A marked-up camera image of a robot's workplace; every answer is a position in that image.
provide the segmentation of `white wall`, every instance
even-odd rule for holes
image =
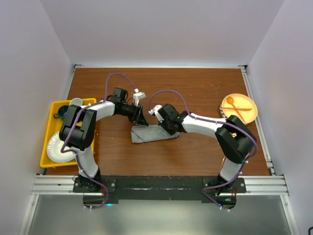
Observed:
[[[41,0],[71,62],[237,66],[253,57],[283,0]]]
[[[70,62],[39,0],[0,1],[0,234],[17,234]]]
[[[248,65],[278,174],[302,234],[313,226],[313,1],[286,0]]]

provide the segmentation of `folded towel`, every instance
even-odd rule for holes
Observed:
[[[177,138],[178,136],[179,132],[176,132],[171,136],[161,126],[158,125],[133,126],[131,131],[133,143],[144,143],[151,141],[173,139]]]

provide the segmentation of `gray floor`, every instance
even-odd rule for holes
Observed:
[[[30,235],[289,235],[279,196],[241,196],[231,213],[198,201],[120,201],[89,211],[82,196],[42,195]]]

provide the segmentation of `wooden table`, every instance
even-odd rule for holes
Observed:
[[[231,93],[247,94],[240,69],[76,69],[68,99],[105,95],[105,81],[109,74],[120,72],[128,76],[140,91],[146,93],[141,100],[149,124],[157,119],[148,114],[148,102],[157,91],[173,89],[180,92],[191,112],[201,116],[220,118],[219,105]],[[129,91],[129,82],[118,75],[109,81],[108,93],[114,87]],[[158,94],[156,104],[171,103],[179,112],[185,110],[180,98],[172,93]],[[200,134],[181,133],[177,139],[132,144],[133,124],[123,116],[107,117],[97,122],[95,160],[105,175],[217,175],[222,166],[223,152],[216,139]],[[244,175],[268,175],[255,123],[248,125],[258,139],[259,152],[249,160]],[[49,168],[49,175],[75,175],[77,166]]]

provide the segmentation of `yellow bin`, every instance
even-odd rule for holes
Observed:
[[[43,152],[41,154],[41,159],[40,159],[40,166],[42,168],[66,166],[66,165],[77,165],[75,159],[67,163],[56,163],[52,161],[47,155],[47,144],[49,140],[51,139],[51,137],[61,129],[61,126],[63,123],[63,118],[56,119],[53,117],[53,114],[58,113],[59,108],[61,108],[63,105],[69,105],[69,102],[70,100],[62,100],[62,101],[54,101],[51,104],[47,130],[45,132],[44,147],[43,147]],[[88,105],[89,103],[94,104],[95,102],[96,102],[95,98],[83,99],[83,105]],[[94,140],[91,144],[92,151],[93,151],[93,148],[94,148]]]

